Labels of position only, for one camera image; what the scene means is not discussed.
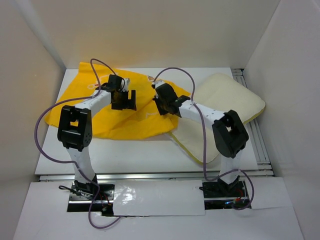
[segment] wire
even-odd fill
[[[115,73],[115,71],[107,64],[105,64],[104,62],[96,59],[96,58],[92,58],[90,59],[90,65],[91,65],[91,68],[93,70],[93,73],[96,77],[96,80],[99,84],[99,88],[98,88],[98,92],[94,95],[94,97],[98,96],[100,94],[100,91],[101,91],[101,83],[100,83],[100,79],[99,79],[99,76],[97,74],[97,71],[94,67],[94,64],[93,64],[93,61],[97,61],[101,64],[103,64],[104,66],[106,66],[107,68],[109,68],[115,75],[117,75]],[[49,159],[50,161],[53,161],[55,163],[58,163],[58,164],[74,164],[77,168],[77,170],[79,171],[79,173],[81,174],[81,176],[86,179],[89,183],[97,186],[97,192],[96,194],[94,195],[91,203],[90,203],[90,206],[89,206],[89,210],[88,210],[88,220],[89,220],[89,223],[91,224],[92,227],[96,228],[96,229],[106,229],[106,228],[109,228],[111,227],[112,225],[114,225],[116,222],[118,222],[121,218],[121,216],[119,216],[117,219],[115,219],[113,222],[111,222],[110,224],[108,225],[105,225],[105,226],[97,226],[95,225],[93,222],[92,222],[92,219],[91,219],[91,209],[92,209],[92,206],[93,206],[93,203],[94,201],[96,200],[97,196],[98,196],[98,193],[100,192],[100,186],[99,184],[97,184],[96,182],[90,180],[85,174],[84,172],[80,169],[78,163],[76,161],[62,161],[62,160],[57,160],[51,156],[49,156],[48,154],[45,153],[45,151],[42,149],[42,147],[40,146],[40,143],[39,143],[39,139],[38,139],[38,128],[39,128],[39,124],[40,124],[40,121],[42,120],[42,118],[50,111],[52,110],[53,108],[55,108],[56,106],[59,106],[61,104],[64,104],[64,103],[67,103],[67,102],[71,102],[71,101],[76,101],[76,100],[85,100],[85,99],[90,99],[92,98],[92,96],[82,96],[82,97],[76,97],[76,98],[71,98],[71,99],[67,99],[67,100],[63,100],[63,101],[60,101],[60,102],[57,102],[55,104],[53,104],[52,106],[48,107],[46,110],[44,110],[44,112],[39,116],[38,120],[36,121],[35,123],[35,127],[34,127],[34,133],[33,133],[33,137],[34,137],[34,142],[35,142],[35,145],[36,147],[38,148],[39,152],[45,156],[47,159]]]
[[[106,199],[107,202],[108,202],[108,205],[110,205],[110,201],[109,201],[109,198],[108,198],[107,194],[105,194],[105,193],[103,193],[103,194],[104,194],[105,199]]]
[[[200,110],[200,108],[197,106],[197,104],[194,102],[194,95],[195,95],[195,90],[196,90],[196,84],[195,84],[195,80],[193,79],[193,77],[190,75],[190,73],[188,73],[186,70],[183,70],[179,67],[167,67],[165,69],[163,69],[162,71],[160,71],[157,76],[154,78],[153,82],[155,82],[158,77],[160,76],[160,74],[162,74],[164,71],[167,71],[167,70],[171,70],[171,69],[175,69],[175,70],[179,70],[179,71],[182,71],[184,72],[185,74],[187,74],[189,76],[189,78],[191,79],[192,81],[192,93],[191,93],[191,101],[194,105],[194,107],[196,108],[196,110],[198,111],[199,115],[200,115],[200,119],[201,119],[201,125],[202,125],[202,134],[203,134],[203,175],[204,175],[204,179],[208,182],[213,182],[213,181],[216,181],[218,180],[219,178],[225,176],[225,175],[228,175],[230,173],[233,173],[233,172],[241,172],[244,174],[244,176],[248,179],[250,185],[251,185],[251,188],[252,188],[252,196],[251,196],[251,199],[249,200],[249,203],[244,206],[244,207],[241,207],[241,208],[236,208],[234,206],[232,206],[233,209],[235,210],[243,210],[243,209],[246,209],[246,208],[249,208],[252,201],[254,200],[254,196],[255,196],[255,188],[254,188],[254,185],[250,179],[250,177],[248,176],[247,173],[245,173],[245,171],[241,170],[241,169],[233,169],[233,170],[230,170],[230,171],[227,171],[217,177],[214,177],[212,179],[209,179],[208,176],[207,176],[207,133],[206,133],[206,125],[205,125],[205,119],[204,119],[204,116]]]
[[[102,204],[102,207],[104,208],[105,206],[104,206],[104,199],[102,198],[102,195],[101,195],[101,193],[99,192],[99,196],[100,196],[100,199],[101,199],[101,204]]]

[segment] black joint housing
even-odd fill
[[[74,122],[77,122],[78,126],[71,125]],[[91,110],[69,105],[63,106],[57,137],[65,148],[78,149],[82,152],[92,140]]]
[[[98,184],[97,174],[94,175],[92,182],[95,182],[96,184]],[[92,194],[92,195],[94,195],[98,190],[98,187],[91,182],[82,183],[82,182],[78,182],[77,180],[75,180],[74,186],[75,186],[75,190],[77,192],[85,192],[85,193]]]
[[[174,88],[168,83],[164,83],[155,89],[158,97],[154,97],[153,100],[160,115],[165,115],[170,113],[172,115],[177,115],[181,118],[179,107],[182,103],[190,100],[190,97],[182,95],[177,96]]]
[[[131,99],[129,99],[129,91],[122,91],[122,82],[125,80],[121,76],[110,74],[108,82],[101,85],[101,90],[111,93],[111,109],[136,111],[136,90],[131,90]]]
[[[212,129],[216,148],[227,158],[235,158],[249,140],[245,126],[233,110],[224,113],[221,119],[215,120]]]

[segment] yellow fabric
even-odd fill
[[[95,64],[94,68],[99,76],[101,84],[108,81],[108,76],[112,72],[105,66]],[[136,72],[115,69],[117,75],[122,78],[129,78],[129,90],[136,90],[136,108],[112,110],[111,105],[104,107],[92,119],[93,136],[103,139],[113,140],[141,140],[155,135],[169,132],[178,126],[178,117],[171,114],[164,116],[159,115],[157,106],[152,98],[155,90],[151,87],[152,77]],[[170,84],[178,96],[190,93],[176,86],[174,83],[165,81]],[[72,83],[65,90],[58,102],[90,96],[93,94],[97,84],[97,79],[89,63],[81,62],[79,72]],[[80,101],[71,101],[66,105],[75,105]],[[59,126],[61,108],[64,104],[55,107],[46,117],[47,124]]]

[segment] cream pillow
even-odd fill
[[[266,106],[252,91],[223,73],[209,76],[195,89],[194,100],[209,108],[228,112],[234,110],[243,123],[248,123]],[[206,128],[207,163],[213,161],[219,152],[212,129]],[[169,133],[172,139],[196,162],[203,163],[203,131],[200,123],[180,118],[178,127]]]

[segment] purple cable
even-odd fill
[[[96,95],[94,95],[94,97],[98,96],[100,94],[100,91],[101,91],[101,83],[100,83],[100,79],[99,79],[99,76],[96,72],[96,69],[93,65],[93,61],[97,61],[103,65],[105,65],[107,68],[109,68],[114,75],[117,75],[115,73],[115,71],[107,64],[105,64],[104,62],[96,59],[96,58],[92,58],[90,60],[90,65],[91,65],[91,68],[94,72],[94,75],[96,77],[96,80],[98,82],[98,92],[96,93]],[[39,124],[40,124],[40,121],[42,120],[42,118],[50,111],[52,110],[53,108],[55,108],[56,106],[58,105],[61,105],[61,104],[64,104],[64,103],[67,103],[67,102],[71,102],[71,101],[76,101],[76,100],[85,100],[85,99],[90,99],[92,98],[92,96],[83,96],[83,97],[76,97],[76,98],[71,98],[71,99],[67,99],[67,100],[63,100],[63,101],[60,101],[60,102],[57,102],[55,103],[54,105],[50,106],[49,108],[47,108],[38,118],[38,120],[36,121],[36,124],[35,124],[35,127],[34,127],[34,142],[35,142],[35,145],[36,147],[38,148],[39,152],[45,156],[47,159],[55,162],[55,163],[58,163],[58,164],[74,164],[76,166],[76,168],[78,169],[79,173],[82,175],[82,177],[84,177],[88,182],[94,184],[95,186],[97,186],[98,188],[98,191],[96,192],[96,194],[94,195],[91,203],[90,203],[90,206],[89,206],[89,211],[88,211],[88,219],[89,219],[89,223],[91,224],[92,227],[96,228],[96,229],[106,229],[106,228],[109,228],[111,227],[112,225],[114,225],[116,222],[118,222],[121,218],[121,216],[119,216],[116,220],[114,220],[113,222],[111,222],[110,224],[106,225],[106,226],[96,226],[93,222],[92,222],[92,219],[91,219],[91,209],[92,209],[92,206],[93,206],[93,203],[94,201],[96,200],[99,192],[100,192],[100,186],[99,184],[95,183],[94,181],[90,180],[85,174],[84,172],[80,169],[78,163],[76,161],[61,161],[61,160],[57,160],[51,156],[49,156],[48,154],[45,153],[45,151],[42,149],[42,147],[40,146],[39,144],[39,140],[38,140],[38,128],[39,128]]]
[[[186,70],[183,70],[179,67],[167,67],[165,69],[163,69],[162,71],[160,71],[157,76],[154,78],[153,82],[155,82],[158,77],[160,76],[160,74],[162,74],[164,71],[167,71],[167,70],[170,70],[170,69],[175,69],[175,70],[179,70],[179,71],[182,71],[184,72],[185,74],[187,74],[191,81],[192,81],[192,93],[191,93],[191,101],[194,105],[194,107],[196,108],[196,110],[199,112],[199,115],[200,115],[200,119],[201,119],[201,125],[202,125],[202,133],[203,133],[203,175],[204,175],[204,179],[208,182],[213,182],[213,181],[216,181],[218,180],[219,178],[225,176],[225,175],[228,175],[230,173],[233,173],[233,172],[237,172],[237,171],[240,171],[244,174],[244,176],[248,179],[250,185],[251,185],[251,188],[252,188],[252,196],[248,202],[248,204],[244,207],[241,207],[241,208],[236,208],[234,205],[232,205],[232,208],[235,209],[235,210],[243,210],[243,209],[246,209],[248,207],[250,207],[252,201],[254,200],[254,196],[255,196],[255,188],[254,188],[254,184],[252,183],[250,177],[248,176],[247,173],[245,173],[245,171],[241,170],[241,169],[233,169],[233,170],[230,170],[230,171],[227,171],[217,177],[214,177],[213,179],[209,179],[208,176],[207,176],[207,133],[206,133],[206,125],[205,125],[205,119],[204,119],[204,116],[200,110],[200,108],[197,106],[197,104],[194,102],[194,95],[195,95],[195,90],[196,90],[196,84],[195,84],[195,80],[193,79],[193,77],[190,75],[190,73],[188,73]]]

